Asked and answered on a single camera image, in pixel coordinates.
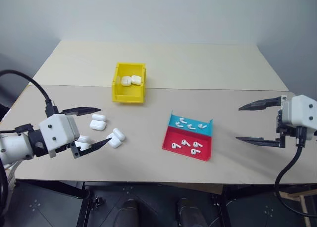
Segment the earbud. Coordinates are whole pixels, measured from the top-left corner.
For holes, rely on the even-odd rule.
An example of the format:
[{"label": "earbud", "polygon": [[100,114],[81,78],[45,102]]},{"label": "earbud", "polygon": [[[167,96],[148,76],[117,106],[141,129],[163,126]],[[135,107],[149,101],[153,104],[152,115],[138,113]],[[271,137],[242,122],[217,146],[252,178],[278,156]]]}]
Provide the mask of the earbud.
[{"label": "earbud", "polygon": [[186,139],[182,140],[182,145],[187,145],[188,147],[190,147],[190,144],[186,141]]},{"label": "earbud", "polygon": [[199,125],[198,125],[198,128],[199,128],[199,129],[205,129],[206,127],[207,127],[207,126],[206,126],[206,125],[203,126],[203,124],[199,124]]},{"label": "earbud", "polygon": [[179,121],[182,122],[183,124],[187,124],[187,122],[185,121],[185,118],[180,118]]},{"label": "earbud", "polygon": [[180,128],[183,128],[183,127],[184,127],[183,125],[180,124],[179,121],[177,121],[177,122],[175,123],[175,125],[176,125],[177,127],[180,127]]},{"label": "earbud", "polygon": [[192,127],[192,126],[193,126],[192,124],[188,124],[188,125],[187,125],[187,128],[189,128],[189,129],[196,129],[196,128]]},{"label": "earbud", "polygon": [[173,149],[181,148],[181,146],[180,146],[179,144],[172,143],[172,148],[173,148]]},{"label": "earbud", "polygon": [[191,154],[195,155],[196,153],[200,153],[200,150],[197,149],[191,149]]},{"label": "earbud", "polygon": [[197,141],[195,141],[194,143],[193,143],[193,146],[194,147],[202,147],[202,144],[200,144],[200,143],[198,143]]}]

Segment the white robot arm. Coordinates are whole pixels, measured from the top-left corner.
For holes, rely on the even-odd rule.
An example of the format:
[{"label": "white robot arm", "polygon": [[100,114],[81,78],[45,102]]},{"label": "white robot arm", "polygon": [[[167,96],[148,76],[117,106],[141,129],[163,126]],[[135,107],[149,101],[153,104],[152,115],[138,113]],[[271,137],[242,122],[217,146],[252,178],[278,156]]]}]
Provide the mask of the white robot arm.
[{"label": "white robot arm", "polygon": [[285,148],[285,137],[295,137],[297,152],[294,158],[277,176],[275,181],[275,194],[279,201],[290,211],[302,216],[317,218],[317,215],[300,212],[288,206],[282,200],[279,192],[279,184],[282,177],[298,160],[302,149],[305,147],[306,140],[311,140],[314,135],[317,135],[317,102],[304,95],[292,97],[290,100],[287,99],[287,96],[283,95],[276,98],[251,102],[240,107],[239,110],[263,110],[273,106],[281,106],[276,118],[276,133],[279,133],[279,138],[276,140],[264,140],[262,137],[236,138],[254,145]]},{"label": "white robot arm", "polygon": [[0,135],[0,216],[7,210],[12,190],[15,184],[14,171],[22,160],[32,159],[48,154],[51,158],[57,153],[70,148],[74,158],[86,155],[101,148],[111,138],[91,144],[89,149],[77,147],[75,141],[79,131],[72,115],[85,115],[100,111],[94,107],[76,107],[58,111],[57,106],[49,98],[44,89],[32,78],[15,71],[4,70],[0,77],[6,74],[21,76],[33,83],[45,97],[46,119],[39,123],[39,129],[34,130],[31,124],[16,127],[14,130],[0,131],[0,134],[17,133],[16,135]]}]

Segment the gray wall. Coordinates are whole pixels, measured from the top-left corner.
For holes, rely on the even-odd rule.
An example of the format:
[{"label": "gray wall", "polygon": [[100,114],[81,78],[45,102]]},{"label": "gray wall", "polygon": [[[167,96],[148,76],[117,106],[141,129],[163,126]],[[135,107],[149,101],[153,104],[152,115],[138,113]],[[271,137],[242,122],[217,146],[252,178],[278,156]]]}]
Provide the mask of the gray wall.
[{"label": "gray wall", "polygon": [[[0,68],[34,75],[60,39],[257,44],[288,88],[317,98],[317,0],[0,0]],[[11,105],[26,82],[1,79]]]}]

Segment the beige tabletop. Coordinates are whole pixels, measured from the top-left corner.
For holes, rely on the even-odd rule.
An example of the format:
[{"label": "beige tabletop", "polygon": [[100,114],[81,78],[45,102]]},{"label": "beige tabletop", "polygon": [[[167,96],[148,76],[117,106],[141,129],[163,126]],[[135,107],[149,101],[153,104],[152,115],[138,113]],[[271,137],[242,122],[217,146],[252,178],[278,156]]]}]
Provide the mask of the beige tabletop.
[{"label": "beige tabletop", "polygon": [[288,91],[256,45],[63,40],[34,79],[110,87],[118,62],[144,63],[147,88]]},{"label": "beige tabletop", "polygon": [[[100,150],[74,159],[70,150],[50,159],[48,155],[23,161],[16,171],[21,179],[77,181],[145,181],[195,183],[274,183],[278,173],[295,154],[294,138],[286,148],[253,146],[236,136],[277,137],[278,107],[263,111],[238,111],[248,102],[289,92],[147,89],[145,103],[118,104],[111,101],[111,88],[44,86],[60,110],[92,106],[102,109],[108,125],[104,131],[89,128],[90,115],[75,117],[82,135],[105,139],[114,128],[127,137],[117,149]],[[171,111],[208,121],[213,119],[212,157],[201,161],[162,149]],[[37,124],[45,119],[44,99],[34,86],[19,97],[1,123],[1,129]],[[316,141],[308,141],[294,167],[282,183],[315,183]]]}]

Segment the floor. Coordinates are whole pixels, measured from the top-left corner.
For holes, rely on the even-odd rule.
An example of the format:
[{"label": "floor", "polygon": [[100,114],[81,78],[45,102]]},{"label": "floor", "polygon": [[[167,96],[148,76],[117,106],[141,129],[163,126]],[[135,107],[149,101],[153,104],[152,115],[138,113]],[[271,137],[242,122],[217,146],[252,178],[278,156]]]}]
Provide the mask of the floor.
[{"label": "floor", "polygon": [[[141,226],[177,227],[176,202],[187,197],[202,211],[210,227],[220,227],[217,206],[208,193],[166,185],[94,186],[94,195],[105,203],[93,210],[89,227],[111,227],[122,203],[136,199],[139,203]],[[288,201],[294,208],[298,203]],[[69,227],[76,226],[81,200],[42,188],[19,183],[16,187],[6,227]],[[233,227],[301,227],[304,219],[285,209],[272,194],[229,201]]]}]

